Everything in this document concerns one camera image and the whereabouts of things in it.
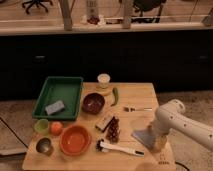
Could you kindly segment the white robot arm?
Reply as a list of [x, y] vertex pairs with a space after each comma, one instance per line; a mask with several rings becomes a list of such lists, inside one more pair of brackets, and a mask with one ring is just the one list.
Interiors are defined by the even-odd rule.
[[185, 105], [177, 99], [159, 106], [153, 121], [155, 135], [167, 135], [171, 129], [175, 129], [213, 151], [213, 127], [185, 117], [185, 110]]

